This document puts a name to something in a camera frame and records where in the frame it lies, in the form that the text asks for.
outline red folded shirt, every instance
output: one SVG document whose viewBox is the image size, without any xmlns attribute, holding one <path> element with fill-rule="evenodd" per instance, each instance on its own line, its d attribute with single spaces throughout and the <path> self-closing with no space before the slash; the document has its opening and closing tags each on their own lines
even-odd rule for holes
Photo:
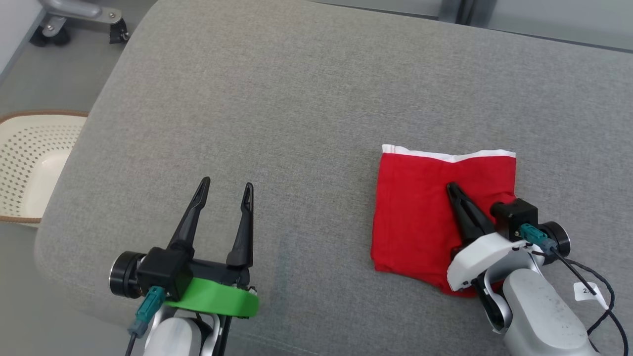
<svg viewBox="0 0 633 356">
<path fill-rule="evenodd" d="M 377 271 L 419 279 L 447 294 L 451 250 L 461 245 L 446 185 L 457 182 L 481 210 L 514 200 L 516 155 L 479 151 L 453 156 L 385 144 L 380 159 L 372 260 Z"/>
</svg>

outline caster wheel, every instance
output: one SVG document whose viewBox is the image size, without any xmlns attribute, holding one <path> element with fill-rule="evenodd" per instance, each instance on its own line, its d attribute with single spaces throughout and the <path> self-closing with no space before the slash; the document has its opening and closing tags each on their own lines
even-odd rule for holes
<svg viewBox="0 0 633 356">
<path fill-rule="evenodd" d="M 110 43 L 126 43 L 130 39 L 130 33 L 127 32 L 125 21 L 121 19 L 119 22 L 110 25 Z"/>
<path fill-rule="evenodd" d="M 60 31 L 51 37 L 51 42 L 55 46 L 64 46 L 68 42 L 70 42 L 70 36 L 68 35 L 68 31 L 64 27 L 60 29 Z"/>
<path fill-rule="evenodd" d="M 35 30 L 35 33 L 33 34 L 33 36 L 31 36 L 31 39 L 28 40 L 28 42 L 31 43 L 33 46 L 45 47 L 48 43 L 49 38 L 44 36 L 42 31 L 44 31 L 44 27 L 38 26 L 37 30 Z"/>
</svg>

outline laundry basket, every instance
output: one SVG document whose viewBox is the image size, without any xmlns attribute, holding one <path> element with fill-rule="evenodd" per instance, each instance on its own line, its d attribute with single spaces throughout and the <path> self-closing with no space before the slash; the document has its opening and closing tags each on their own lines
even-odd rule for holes
<svg viewBox="0 0 633 356">
<path fill-rule="evenodd" d="M 0 117 L 0 222 L 38 226 L 88 113 Z"/>
</svg>

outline gray fabric tablecloth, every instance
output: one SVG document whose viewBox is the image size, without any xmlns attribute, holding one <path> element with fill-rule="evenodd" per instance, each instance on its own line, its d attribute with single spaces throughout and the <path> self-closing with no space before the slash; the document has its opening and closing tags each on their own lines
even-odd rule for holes
<svg viewBox="0 0 633 356">
<path fill-rule="evenodd" d="M 504 355 L 477 300 L 369 256 L 381 144 L 503 148 L 517 195 L 611 281 L 633 334 L 632 98 L 629 54 L 298 0 L 161 0 L 91 111 L 35 256 L 77 308 L 127 326 L 138 300 L 110 293 L 114 259 L 165 246 L 209 175 L 196 253 L 222 261 L 251 181 L 261 309 L 234 322 L 227 355 Z M 564 266 L 544 273 L 587 326 L 599 317 Z M 593 340 L 621 352 L 609 321 Z"/>
</svg>

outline white trim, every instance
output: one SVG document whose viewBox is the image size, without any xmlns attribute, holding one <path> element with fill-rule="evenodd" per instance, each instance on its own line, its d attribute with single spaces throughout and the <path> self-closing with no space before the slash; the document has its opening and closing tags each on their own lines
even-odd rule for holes
<svg viewBox="0 0 633 356">
<path fill-rule="evenodd" d="M 393 144 L 383 144 L 382 145 L 383 153 L 394 153 L 397 155 L 406 155 L 406 156 L 417 156 L 417 157 L 428 157 L 435 158 L 436 160 L 455 163 L 463 160 L 467 160 L 469 158 L 475 157 L 494 157 L 494 156 L 507 156 L 516 158 L 517 154 L 514 152 L 506 151 L 504 149 L 483 149 L 481 151 L 477 151 L 475 153 L 469 153 L 467 155 L 447 155 L 445 153 L 435 153 L 435 152 L 424 152 L 424 151 L 410 151 L 401 146 L 395 146 Z"/>
</svg>

